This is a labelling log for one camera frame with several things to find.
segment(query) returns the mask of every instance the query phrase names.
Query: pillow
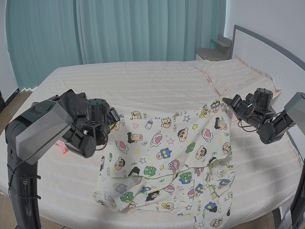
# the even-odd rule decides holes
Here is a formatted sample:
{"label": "pillow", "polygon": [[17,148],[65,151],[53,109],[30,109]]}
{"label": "pillow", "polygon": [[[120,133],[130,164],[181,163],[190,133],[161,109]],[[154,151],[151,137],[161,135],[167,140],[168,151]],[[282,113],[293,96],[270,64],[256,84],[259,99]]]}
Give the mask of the pillow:
{"label": "pillow", "polygon": [[253,94],[259,87],[272,91],[273,98],[281,92],[269,74],[248,66],[240,59],[211,62],[202,71],[222,97],[233,98],[238,94],[244,100],[248,93]]}

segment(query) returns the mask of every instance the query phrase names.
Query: bed frame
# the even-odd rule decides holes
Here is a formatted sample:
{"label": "bed frame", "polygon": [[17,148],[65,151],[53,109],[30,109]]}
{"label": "bed frame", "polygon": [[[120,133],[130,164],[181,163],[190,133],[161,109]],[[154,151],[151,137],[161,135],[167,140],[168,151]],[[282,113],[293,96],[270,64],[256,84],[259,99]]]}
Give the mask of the bed frame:
{"label": "bed frame", "polygon": [[[238,25],[234,25],[230,59],[239,58],[249,66],[268,73],[278,83],[281,93],[272,100],[276,112],[296,92],[305,92],[305,63],[280,45]],[[295,126],[288,136],[302,158],[305,157],[305,136]]]}

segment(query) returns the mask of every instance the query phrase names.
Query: teal curtain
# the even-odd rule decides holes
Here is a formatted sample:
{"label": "teal curtain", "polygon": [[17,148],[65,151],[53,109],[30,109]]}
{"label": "teal curtain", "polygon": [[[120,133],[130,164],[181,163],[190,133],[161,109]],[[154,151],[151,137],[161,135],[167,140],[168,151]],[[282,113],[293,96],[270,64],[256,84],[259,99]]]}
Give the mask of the teal curtain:
{"label": "teal curtain", "polygon": [[18,86],[76,64],[194,60],[223,35],[225,11],[226,0],[8,0]]}

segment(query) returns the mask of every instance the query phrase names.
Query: bed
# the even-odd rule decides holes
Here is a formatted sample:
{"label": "bed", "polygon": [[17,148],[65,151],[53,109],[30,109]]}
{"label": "bed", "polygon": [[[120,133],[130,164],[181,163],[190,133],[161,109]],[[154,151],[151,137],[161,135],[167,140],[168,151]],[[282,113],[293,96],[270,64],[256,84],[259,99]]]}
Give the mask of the bed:
{"label": "bed", "polygon": [[[299,88],[289,89],[286,81],[281,81],[274,72],[268,71],[265,61],[273,67],[284,67],[283,60],[274,61],[277,58],[273,53],[279,53],[283,58],[286,56],[266,44],[262,38],[257,39],[251,35],[254,34],[235,27],[231,60],[220,64],[247,63],[272,75],[273,80],[282,88],[272,106],[276,111],[281,111],[285,102],[296,91],[304,91],[305,86],[300,82]],[[258,52],[259,59],[252,59],[253,52]],[[290,67],[299,67],[298,64],[293,65],[292,59],[284,63]],[[203,103],[219,96],[219,91],[212,85],[213,78],[207,78],[204,73],[207,68],[212,72],[215,65],[215,62],[208,60],[195,60],[120,62],[58,68],[38,86],[14,117],[28,109],[32,102],[60,95],[68,89],[73,89],[76,93],[85,92],[87,98],[104,98],[112,105],[164,111],[179,111],[190,105],[201,108]],[[296,146],[302,141],[298,130],[292,128],[290,135],[292,141],[297,137],[293,142]],[[224,228],[261,217],[294,196],[302,161],[291,140],[285,134],[279,142],[266,146],[260,142],[255,132],[246,133],[237,127],[237,121],[232,122],[232,164],[237,175],[232,185],[231,215]],[[4,133],[0,136],[0,152],[0,190],[7,194]],[[38,194],[42,197],[39,200],[40,216],[73,229],[194,227],[192,216],[136,209],[126,209],[118,214],[97,204],[92,199],[92,192],[102,155],[103,151],[100,151],[90,159],[84,159],[71,152],[63,155],[59,147],[53,146],[38,163],[38,174],[42,177],[38,182]]]}

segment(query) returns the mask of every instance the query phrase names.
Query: white wall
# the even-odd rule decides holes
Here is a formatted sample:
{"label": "white wall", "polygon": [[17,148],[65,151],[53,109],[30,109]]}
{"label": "white wall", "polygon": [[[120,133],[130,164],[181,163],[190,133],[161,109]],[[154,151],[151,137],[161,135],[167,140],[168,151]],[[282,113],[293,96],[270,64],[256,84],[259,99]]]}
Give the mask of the white wall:
{"label": "white wall", "polygon": [[224,36],[237,24],[279,44],[305,62],[305,0],[227,0]]}
{"label": "white wall", "polygon": [[18,88],[7,50],[5,10],[6,0],[0,0],[0,91],[4,101]]}

